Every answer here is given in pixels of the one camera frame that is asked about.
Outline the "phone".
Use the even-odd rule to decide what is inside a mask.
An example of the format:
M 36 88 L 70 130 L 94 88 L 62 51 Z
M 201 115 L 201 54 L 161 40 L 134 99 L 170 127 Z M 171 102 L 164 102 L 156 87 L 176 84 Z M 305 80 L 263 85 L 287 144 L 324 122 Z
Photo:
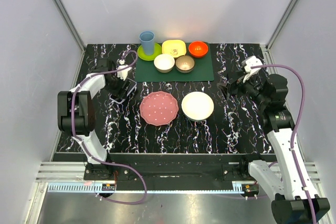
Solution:
M 113 84 L 109 86 L 110 98 L 117 104 L 122 104 L 132 92 L 137 88 L 136 82 L 130 78 L 122 80 L 117 78 Z

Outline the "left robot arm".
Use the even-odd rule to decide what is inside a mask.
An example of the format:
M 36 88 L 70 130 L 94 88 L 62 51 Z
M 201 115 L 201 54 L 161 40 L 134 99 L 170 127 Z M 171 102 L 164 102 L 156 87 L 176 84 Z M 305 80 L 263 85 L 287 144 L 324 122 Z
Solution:
M 97 61 L 96 68 L 74 88 L 57 95 L 57 120 L 60 131 L 67 133 L 83 149 L 90 164 L 97 164 L 95 174 L 103 180 L 113 175 L 108 152 L 95 132 L 96 114 L 92 99 L 103 89 L 112 102 L 122 104 L 136 88 L 128 77 L 132 65 L 116 64 L 109 59 Z

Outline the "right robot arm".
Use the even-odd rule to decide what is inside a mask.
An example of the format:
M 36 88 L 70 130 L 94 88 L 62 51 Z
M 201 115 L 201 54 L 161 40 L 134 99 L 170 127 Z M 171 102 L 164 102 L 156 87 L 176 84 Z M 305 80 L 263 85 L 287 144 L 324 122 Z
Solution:
M 276 223 L 317 223 L 330 210 L 327 198 L 320 197 L 300 154 L 295 128 L 297 124 L 285 105 L 288 81 L 279 74 L 260 82 L 244 71 L 229 73 L 217 86 L 225 99 L 248 96 L 257 105 L 264 135 L 276 155 L 281 176 L 270 169 L 259 154 L 243 156 L 239 176 L 254 179 L 271 200 Z

